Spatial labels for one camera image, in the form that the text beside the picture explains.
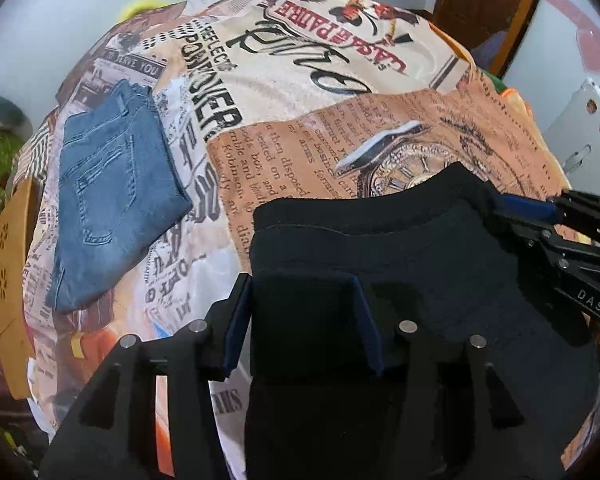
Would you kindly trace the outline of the black pants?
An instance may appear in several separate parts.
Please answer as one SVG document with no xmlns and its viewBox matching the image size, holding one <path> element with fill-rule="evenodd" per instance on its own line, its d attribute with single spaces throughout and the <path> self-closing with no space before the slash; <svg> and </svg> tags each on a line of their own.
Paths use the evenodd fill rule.
<svg viewBox="0 0 600 480">
<path fill-rule="evenodd" d="M 595 344 L 567 342 L 524 296 L 490 230 L 500 203 L 453 164 L 403 192 L 254 211 L 249 478 L 562 477 L 598 389 Z"/>
</svg>

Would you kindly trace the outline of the white suitcase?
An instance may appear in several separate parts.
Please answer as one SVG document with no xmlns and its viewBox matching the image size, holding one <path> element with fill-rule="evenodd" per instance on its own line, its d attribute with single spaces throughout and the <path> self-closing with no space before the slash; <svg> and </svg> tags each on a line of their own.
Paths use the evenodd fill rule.
<svg viewBox="0 0 600 480">
<path fill-rule="evenodd" d="M 586 78 L 543 136 L 571 187 L 600 196 L 600 84 Z"/>
</svg>

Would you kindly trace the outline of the folded blue jeans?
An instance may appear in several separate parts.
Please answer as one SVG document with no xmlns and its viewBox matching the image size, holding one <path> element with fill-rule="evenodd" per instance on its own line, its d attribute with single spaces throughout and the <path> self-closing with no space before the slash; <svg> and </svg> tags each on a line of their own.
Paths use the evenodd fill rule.
<svg viewBox="0 0 600 480">
<path fill-rule="evenodd" d="M 45 302 L 87 308 L 193 207 L 150 90 L 118 81 L 94 110 L 65 122 L 58 239 Z"/>
</svg>

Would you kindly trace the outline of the printed newspaper-pattern blanket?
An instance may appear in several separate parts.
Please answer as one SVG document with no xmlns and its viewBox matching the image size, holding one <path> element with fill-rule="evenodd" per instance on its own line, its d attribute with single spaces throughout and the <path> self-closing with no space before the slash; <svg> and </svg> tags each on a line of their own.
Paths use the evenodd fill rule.
<svg viewBox="0 0 600 480">
<path fill-rule="evenodd" d="M 150 90 L 193 207 L 87 308 L 48 306 L 65 122 L 126 79 Z M 420 16 L 375 0 L 188 0 L 114 26 L 58 93 L 23 271 L 32 391 L 53 431 L 44 479 L 251 479 L 246 473 L 253 214 L 278 198 L 403 192 L 461 164 L 503 194 L 575 191 L 532 111 Z M 226 377 L 226 300 L 252 276 Z M 584 422 L 558 479 L 600 476 Z"/>
</svg>

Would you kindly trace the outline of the wooden lap desk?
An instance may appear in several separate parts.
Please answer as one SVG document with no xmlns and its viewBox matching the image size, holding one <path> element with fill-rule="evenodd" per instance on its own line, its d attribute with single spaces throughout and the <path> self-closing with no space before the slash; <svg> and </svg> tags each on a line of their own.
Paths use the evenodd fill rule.
<svg viewBox="0 0 600 480">
<path fill-rule="evenodd" d="M 0 214 L 0 360 L 9 392 L 29 396 L 28 362 L 33 347 L 23 315 L 22 271 L 38 214 L 38 185 L 22 180 Z"/>
</svg>

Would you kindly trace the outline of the grey plush toy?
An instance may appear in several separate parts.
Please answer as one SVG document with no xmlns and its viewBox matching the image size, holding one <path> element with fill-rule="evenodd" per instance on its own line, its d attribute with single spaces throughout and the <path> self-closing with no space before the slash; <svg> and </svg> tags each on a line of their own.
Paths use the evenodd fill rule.
<svg viewBox="0 0 600 480">
<path fill-rule="evenodd" d="M 8 130 L 23 141 L 32 136 L 32 126 L 26 114 L 4 96 L 0 96 L 0 130 Z"/>
</svg>

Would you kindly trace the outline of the yellow pillow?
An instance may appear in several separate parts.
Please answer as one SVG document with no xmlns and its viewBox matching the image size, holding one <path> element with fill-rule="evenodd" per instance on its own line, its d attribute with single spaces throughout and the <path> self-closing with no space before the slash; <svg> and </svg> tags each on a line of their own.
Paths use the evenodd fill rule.
<svg viewBox="0 0 600 480">
<path fill-rule="evenodd" d="M 121 24 L 139 15 L 156 12 L 170 5 L 168 0 L 133 0 L 120 11 L 117 23 Z"/>
</svg>

